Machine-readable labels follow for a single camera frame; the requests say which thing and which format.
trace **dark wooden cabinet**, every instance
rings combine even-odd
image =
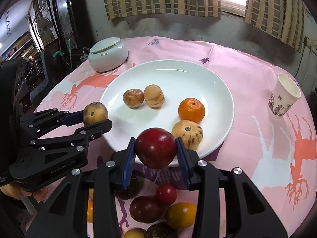
[[[60,34],[63,50],[69,50],[69,40],[73,66],[81,63],[83,48],[94,45],[85,0],[52,0],[56,26]]]

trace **plate rim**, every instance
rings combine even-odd
[[[189,61],[184,61],[184,60],[178,60],[178,59],[160,59],[160,60],[153,60],[153,61],[144,62],[144,63],[138,64],[138,65],[136,65],[136,66],[133,66],[133,67],[131,67],[130,69],[127,69],[126,71],[124,71],[123,73],[121,73],[121,74],[118,75],[118,76],[121,76],[122,74],[125,74],[125,73],[129,72],[130,70],[132,70],[132,69],[134,69],[134,68],[136,68],[136,67],[139,67],[139,66],[141,66],[141,65],[143,65],[143,64],[150,63],[150,62],[158,62],[158,61],[179,61],[179,62],[187,62],[187,63],[196,64],[196,65],[198,65],[198,66],[200,66],[200,67],[203,67],[203,68],[205,68],[205,69],[211,71],[213,74],[215,74],[215,75],[224,83],[224,85],[225,85],[226,88],[228,89],[229,94],[230,94],[230,97],[231,97],[231,101],[232,101],[232,119],[231,119],[231,123],[230,123],[230,126],[229,126],[227,132],[226,132],[225,135],[223,136],[223,138],[216,144],[215,149],[213,149],[209,154],[207,154],[207,155],[204,156],[204,157],[207,157],[208,155],[210,155],[211,153],[213,153],[213,152],[225,141],[225,139],[227,138],[229,132],[231,131],[231,128],[232,128],[232,125],[233,125],[233,121],[234,121],[234,118],[235,118],[235,104],[234,104],[233,96],[232,96],[232,93],[231,93],[230,89],[228,88],[227,84],[223,81],[223,79],[222,79],[218,74],[214,73],[212,70],[206,68],[205,66],[202,66],[202,65],[199,65],[199,64],[197,64],[197,63],[194,63],[194,62],[189,62]],[[105,89],[104,92],[102,93],[101,98],[99,99],[99,102],[100,102],[100,103],[102,102],[102,99],[103,99],[103,97],[104,97],[104,95],[105,95],[107,89],[110,87],[110,85],[111,85],[112,83],[114,83],[114,82],[116,81],[116,79],[117,79],[117,78],[115,78],[115,79],[106,87],[106,89]],[[117,151],[109,144],[108,139],[106,138],[105,133],[102,134],[102,137],[106,140],[107,144],[112,148],[112,150],[113,150],[114,152],[117,152]],[[141,161],[138,162],[137,160],[135,160],[134,162],[137,163],[137,164],[144,165]],[[179,166],[178,161],[177,161],[177,163],[171,162],[171,163],[167,166],[167,168],[170,168],[170,167],[178,167],[178,166]]]

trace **jar lid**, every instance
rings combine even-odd
[[[93,54],[99,53],[103,50],[106,50],[109,47],[114,46],[116,43],[120,41],[119,37],[109,37],[99,42],[95,43],[93,47],[90,49],[90,52]]]

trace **round table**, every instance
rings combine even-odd
[[[303,95],[279,120],[269,117],[266,105],[277,74],[293,76],[254,56],[207,42],[164,37],[129,38],[124,39],[124,42],[129,57],[119,68],[101,74],[96,73],[88,61],[82,63],[52,89],[37,111],[55,107],[71,112],[83,110],[87,104],[99,101],[105,88],[118,75],[147,61],[179,59],[207,67],[229,87],[235,104],[235,119],[223,145],[207,156],[206,160],[224,170],[242,168],[270,203],[290,236],[315,201],[316,131]],[[70,135],[81,126],[61,126],[42,138]],[[95,169],[109,160],[112,152],[103,138],[91,141],[88,165],[82,169]],[[142,183],[139,196],[154,195],[159,184],[170,182],[178,189],[176,202],[197,203],[198,192],[183,189],[178,168],[152,170],[135,164],[135,171]],[[59,181],[48,187],[49,194],[58,184]],[[122,234],[134,227],[147,229],[151,225],[138,223],[129,216],[131,201],[116,198]],[[225,236],[225,200],[222,190],[220,207],[220,234]],[[192,228],[184,230],[180,237],[191,237]],[[92,224],[88,224],[88,234],[93,236]]]

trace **human hand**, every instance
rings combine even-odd
[[[31,196],[33,194],[33,197],[36,199],[37,202],[43,201],[46,194],[47,194],[46,187],[31,193],[31,192],[27,192],[27,191],[23,190],[15,182],[0,187],[0,190],[2,191],[3,194],[5,194],[9,197],[12,197],[14,199],[17,199],[17,200],[19,200],[23,197]]]

